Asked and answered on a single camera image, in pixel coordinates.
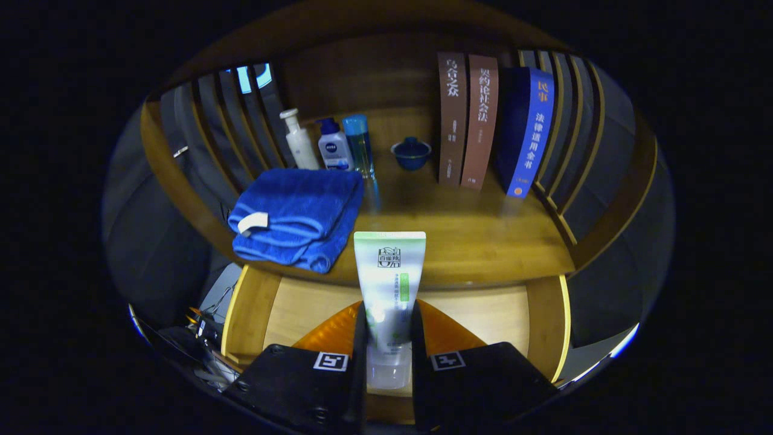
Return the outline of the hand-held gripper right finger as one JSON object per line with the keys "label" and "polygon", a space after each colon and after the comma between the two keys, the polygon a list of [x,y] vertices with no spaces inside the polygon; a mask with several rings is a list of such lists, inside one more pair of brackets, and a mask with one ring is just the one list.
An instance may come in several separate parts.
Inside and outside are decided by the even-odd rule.
{"label": "hand-held gripper right finger", "polygon": [[423,300],[411,339],[415,424],[424,433],[506,434],[559,394],[511,343],[485,344]]}

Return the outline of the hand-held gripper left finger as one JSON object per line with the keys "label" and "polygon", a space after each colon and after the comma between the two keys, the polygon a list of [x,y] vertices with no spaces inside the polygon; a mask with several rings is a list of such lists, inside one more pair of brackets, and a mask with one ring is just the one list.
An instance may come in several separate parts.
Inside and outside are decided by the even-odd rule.
{"label": "hand-held gripper left finger", "polygon": [[298,344],[268,346],[224,397],[281,434],[361,434],[368,335],[358,301]]}

